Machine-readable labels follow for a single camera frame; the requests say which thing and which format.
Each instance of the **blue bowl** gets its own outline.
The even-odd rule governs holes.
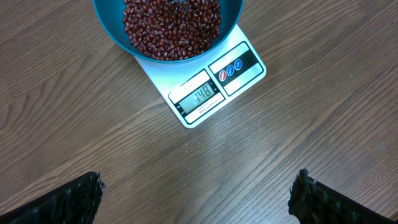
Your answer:
[[[161,61],[146,57],[130,44],[129,36],[124,32],[124,24],[122,22],[124,17],[123,10],[126,8],[123,0],[93,0],[94,9],[101,25],[115,43],[136,57],[159,63],[181,63],[194,60],[215,49],[220,43],[222,43],[238,22],[243,10],[244,0],[219,0],[219,3],[222,15],[220,36],[211,43],[211,49],[207,50],[203,54],[185,60]]]

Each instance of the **kitchen scale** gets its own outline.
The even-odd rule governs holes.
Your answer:
[[[173,65],[136,59],[186,128],[198,126],[267,73],[238,25],[198,59]]]

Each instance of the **red button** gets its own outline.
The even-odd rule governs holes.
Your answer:
[[[226,71],[222,70],[220,71],[220,74],[218,75],[218,78],[220,78],[220,81],[223,82],[226,79]]]

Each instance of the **bowl rim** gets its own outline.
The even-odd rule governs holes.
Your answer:
[[[146,56],[143,56],[143,55],[139,55],[139,54],[137,54],[137,53],[134,53],[133,51],[131,51],[131,50],[127,49],[125,46],[123,46],[123,44],[119,43],[119,41],[117,41],[117,40],[113,37],[113,35],[111,35],[111,33],[109,32],[109,30],[105,27],[105,25],[104,25],[104,23],[103,23],[103,21],[102,21],[100,15],[98,14],[96,1],[97,1],[97,0],[93,0],[93,5],[94,5],[95,14],[97,15],[97,18],[98,18],[99,22],[101,23],[103,29],[105,30],[105,32],[107,33],[107,35],[113,40],[113,42],[115,42],[117,45],[119,45],[119,47],[121,47],[123,50],[129,52],[129,53],[132,54],[133,56],[142,58],[142,59],[144,59],[144,60],[148,60],[148,61],[150,61],[150,62],[155,62],[155,63],[184,63],[184,62],[188,62],[188,61],[191,61],[191,60],[195,60],[195,59],[197,59],[197,58],[199,58],[199,57],[201,57],[201,56],[206,55],[208,52],[211,52],[212,50],[214,50],[215,48],[217,48],[222,42],[224,42],[224,40],[229,36],[229,34],[230,34],[230,33],[232,32],[232,30],[235,28],[236,24],[237,24],[238,21],[239,21],[239,18],[241,17],[241,14],[242,14],[242,11],[243,11],[243,6],[244,6],[244,0],[242,0],[241,8],[239,9],[239,13],[238,13],[238,16],[236,17],[236,19],[235,19],[235,21],[234,21],[234,24],[231,26],[231,28],[229,29],[229,31],[227,32],[227,34],[226,34],[216,45],[212,46],[211,49],[209,49],[209,50],[203,52],[203,53],[200,54],[200,55],[197,55],[197,56],[194,56],[194,57],[191,57],[191,58],[187,58],[187,59],[184,59],[184,60],[163,61],[163,60],[152,59],[152,58],[149,58],[149,57],[146,57]]]

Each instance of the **blue button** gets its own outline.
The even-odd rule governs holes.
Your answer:
[[[235,69],[234,69],[234,67],[233,67],[232,65],[228,65],[228,67],[226,67],[226,73],[227,73],[229,76],[233,75],[234,72],[235,72]]]
[[[237,71],[239,71],[241,68],[242,68],[242,61],[241,61],[241,59],[237,59],[237,60],[235,61],[235,69],[236,69]]]

